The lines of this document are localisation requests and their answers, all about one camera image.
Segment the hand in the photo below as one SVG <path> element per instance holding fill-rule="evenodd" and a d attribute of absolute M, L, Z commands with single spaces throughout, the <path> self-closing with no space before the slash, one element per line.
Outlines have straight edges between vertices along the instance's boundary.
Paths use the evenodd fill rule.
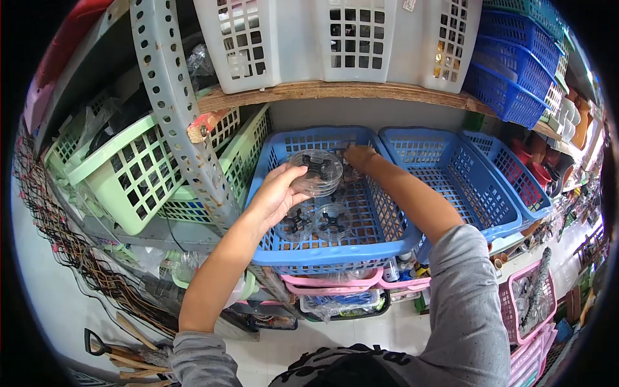
<path fill-rule="evenodd" d="M 373 148 L 363 145 L 349 145 L 344 151 L 344 158 L 359 172 L 366 173 L 368 162 L 378 155 Z"/>
<path fill-rule="evenodd" d="M 275 168 L 264 178 L 262 185 L 245 210 L 245 216 L 257 225 L 262 237 L 271 227 L 278 224 L 293 206 L 310 197 L 297 193 L 290 184 L 307 173 L 308 167 L 291 167 L 288 163 Z"/>

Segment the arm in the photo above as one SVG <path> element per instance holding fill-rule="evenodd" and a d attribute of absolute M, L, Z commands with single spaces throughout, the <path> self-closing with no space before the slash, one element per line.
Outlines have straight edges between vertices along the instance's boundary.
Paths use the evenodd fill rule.
<path fill-rule="evenodd" d="M 464 224 L 443 195 L 372 148 L 351 145 L 344 157 L 358 171 L 372 177 L 433 245 L 450 228 Z"/>
<path fill-rule="evenodd" d="M 251 204 L 230 227 L 189 284 L 178 317 L 178 330 L 212 333 L 215 321 L 239 277 L 251 262 L 262 236 L 309 196 L 296 193 L 290 183 L 307 167 L 283 164 L 264 179 Z"/>
<path fill-rule="evenodd" d="M 462 385 L 505 386 L 509 342 L 485 238 L 475 227 L 464 225 L 442 195 L 370 148 L 351 146 L 345 156 L 380 184 L 434 246 L 432 333 L 419 356 L 419 368 L 410 369 L 412 378 L 426 375 L 428 385 L 448 376 Z"/>
<path fill-rule="evenodd" d="M 306 167 L 288 168 L 287 164 L 272 170 L 189 284 L 178 318 L 174 356 L 170 357 L 183 386 L 241 386 L 235 361 L 226 354 L 221 337 L 213 333 L 215 322 L 264 233 L 292 206 L 309 198 L 290 188 L 290 183 L 306 172 Z"/>

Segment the dark blue plastic basket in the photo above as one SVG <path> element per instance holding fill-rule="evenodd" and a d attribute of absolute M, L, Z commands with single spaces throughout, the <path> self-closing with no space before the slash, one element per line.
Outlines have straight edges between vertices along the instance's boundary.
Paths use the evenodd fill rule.
<path fill-rule="evenodd" d="M 501 11 L 482 11 L 478 34 L 516 43 L 531 51 L 553 75 L 563 55 L 555 40 L 528 17 Z"/>
<path fill-rule="evenodd" d="M 362 126 L 320 126 L 273 134 L 265 140 L 247 203 L 266 175 L 303 149 L 333 151 L 346 144 L 371 146 L 391 161 L 376 133 Z M 270 229 L 262 238 L 253 262 L 272 266 L 279 274 L 320 274 L 381 267 L 394 255 L 413 249 L 422 234 L 371 178 L 348 188 L 346 206 L 353 216 L 352 230 L 340 242 L 327 242 L 314 233 L 307 241 L 287 242 Z"/>
<path fill-rule="evenodd" d="M 487 241 L 517 232 L 522 216 L 504 186 L 456 133 L 428 128 L 383 128 L 378 136 L 396 165 L 447 199 Z M 417 260 L 425 263 L 429 242 Z"/>
<path fill-rule="evenodd" d="M 471 62 L 462 88 L 490 106 L 503 121 L 532 129 L 546 109 L 541 99 L 494 70 Z"/>
<path fill-rule="evenodd" d="M 555 73 L 546 70 L 531 51 L 507 40 L 477 35 L 473 61 L 516 82 L 537 98 L 544 100 Z"/>
<path fill-rule="evenodd" d="M 563 19 L 550 0 L 483 0 L 483 8 L 486 7 L 526 15 L 557 41 L 563 38 Z"/>
<path fill-rule="evenodd" d="M 506 188 L 522 214 L 524 228 L 552 212 L 550 198 L 533 174 L 499 139 L 468 131 L 464 131 L 461 137 L 481 156 Z"/>

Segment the person's left hand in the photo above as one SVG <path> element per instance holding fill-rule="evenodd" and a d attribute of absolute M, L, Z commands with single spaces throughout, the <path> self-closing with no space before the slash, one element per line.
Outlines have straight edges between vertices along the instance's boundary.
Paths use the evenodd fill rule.
<path fill-rule="evenodd" d="M 260 235 L 264 235 L 286 216 L 293 206 L 310 198 L 297 193 L 290 184 L 307 173 L 308 167 L 291 167 L 288 163 L 275 168 L 264 178 L 262 185 L 245 210 L 257 225 Z"/>

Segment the price tag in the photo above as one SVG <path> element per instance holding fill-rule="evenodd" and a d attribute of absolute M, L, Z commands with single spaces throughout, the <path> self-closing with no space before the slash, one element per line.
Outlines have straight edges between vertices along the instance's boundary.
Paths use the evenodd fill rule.
<path fill-rule="evenodd" d="M 416 2 L 417 0 L 404 0 L 404 5 L 402 6 L 402 8 L 407 11 L 413 12 L 413 8 L 415 8 Z"/>

